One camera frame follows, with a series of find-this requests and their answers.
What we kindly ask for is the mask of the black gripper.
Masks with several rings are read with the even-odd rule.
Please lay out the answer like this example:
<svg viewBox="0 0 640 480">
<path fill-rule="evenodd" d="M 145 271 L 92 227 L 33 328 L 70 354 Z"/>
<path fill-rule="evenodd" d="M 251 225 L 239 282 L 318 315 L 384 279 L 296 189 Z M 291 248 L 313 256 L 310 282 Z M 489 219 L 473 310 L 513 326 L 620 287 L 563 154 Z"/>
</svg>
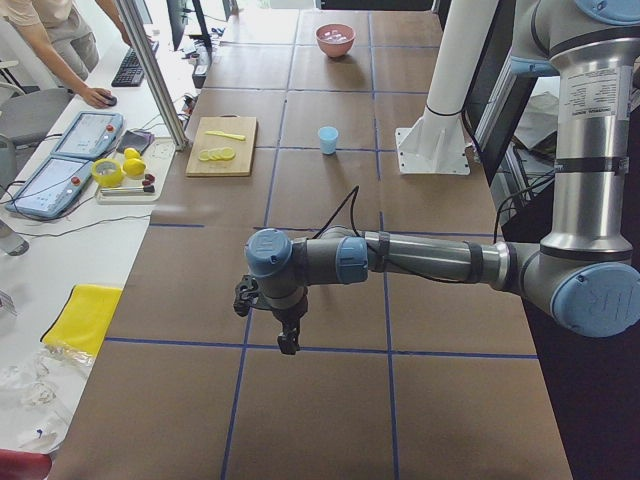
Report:
<svg viewBox="0 0 640 480">
<path fill-rule="evenodd" d="M 283 324 L 282 331 L 277 337 L 281 353 L 297 353 L 300 350 L 300 320 L 307 313 L 307 295 L 303 295 L 298 302 L 287 308 L 274 308 L 272 313 Z"/>
</svg>

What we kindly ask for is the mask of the person's hand on mouse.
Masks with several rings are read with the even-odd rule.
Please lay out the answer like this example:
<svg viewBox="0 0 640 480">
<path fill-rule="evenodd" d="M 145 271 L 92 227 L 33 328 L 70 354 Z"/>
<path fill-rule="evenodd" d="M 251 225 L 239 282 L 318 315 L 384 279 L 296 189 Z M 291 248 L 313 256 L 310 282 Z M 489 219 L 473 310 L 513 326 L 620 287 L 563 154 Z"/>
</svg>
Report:
<svg viewBox="0 0 640 480">
<path fill-rule="evenodd" d="M 78 90 L 77 94 L 81 96 L 86 104 L 94 108 L 104 109 L 109 107 L 102 100 L 103 95 L 111 95 L 109 90 L 84 86 Z"/>
</svg>

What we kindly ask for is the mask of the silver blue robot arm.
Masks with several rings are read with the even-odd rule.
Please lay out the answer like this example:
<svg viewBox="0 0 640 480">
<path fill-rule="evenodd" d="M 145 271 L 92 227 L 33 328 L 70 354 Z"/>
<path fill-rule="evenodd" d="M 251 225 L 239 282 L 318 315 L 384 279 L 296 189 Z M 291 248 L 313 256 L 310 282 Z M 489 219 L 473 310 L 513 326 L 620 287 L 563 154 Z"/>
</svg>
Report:
<svg viewBox="0 0 640 480">
<path fill-rule="evenodd" d="M 332 225 L 299 239 L 264 229 L 246 244 L 249 272 L 236 286 L 235 312 L 271 312 L 282 325 L 280 350 L 293 355 L 309 286 L 394 272 L 440 283 L 486 283 L 586 337 L 614 336 L 633 326 L 639 274 L 620 225 L 638 54 L 635 1 L 518 2 L 512 70 L 560 79 L 550 232 L 537 244 L 480 245 Z"/>
</svg>

